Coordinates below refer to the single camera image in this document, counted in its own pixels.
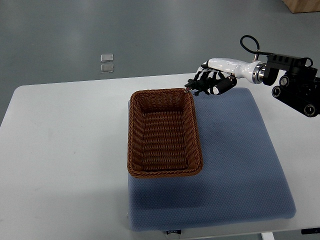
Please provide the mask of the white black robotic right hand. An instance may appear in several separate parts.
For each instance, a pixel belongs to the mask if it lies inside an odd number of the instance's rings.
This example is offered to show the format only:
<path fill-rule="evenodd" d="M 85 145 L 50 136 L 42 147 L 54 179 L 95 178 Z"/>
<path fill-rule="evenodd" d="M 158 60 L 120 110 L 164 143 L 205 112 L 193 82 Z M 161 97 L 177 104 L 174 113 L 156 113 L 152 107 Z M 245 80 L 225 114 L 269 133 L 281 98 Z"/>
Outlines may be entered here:
<path fill-rule="evenodd" d="M 198 68 L 194 79 L 213 80 L 213 86 L 208 87 L 213 95 L 221 95 L 236 86 L 238 79 L 246 79 L 249 83 L 263 82 L 267 64 L 255 60 L 251 63 L 230 58 L 211 58 Z"/>

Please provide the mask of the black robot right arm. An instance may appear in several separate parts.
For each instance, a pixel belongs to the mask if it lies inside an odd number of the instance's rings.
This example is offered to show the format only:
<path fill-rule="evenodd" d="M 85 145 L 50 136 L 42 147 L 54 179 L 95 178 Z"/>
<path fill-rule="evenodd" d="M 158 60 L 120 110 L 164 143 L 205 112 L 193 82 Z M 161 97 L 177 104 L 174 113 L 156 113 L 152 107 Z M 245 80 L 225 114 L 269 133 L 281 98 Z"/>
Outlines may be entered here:
<path fill-rule="evenodd" d="M 272 96 L 292 109 L 313 118 L 320 114 L 320 78 L 309 57 L 293 57 L 270 53 L 267 55 L 262 82 L 272 86 L 279 71 L 285 71 L 279 85 L 272 88 Z"/>

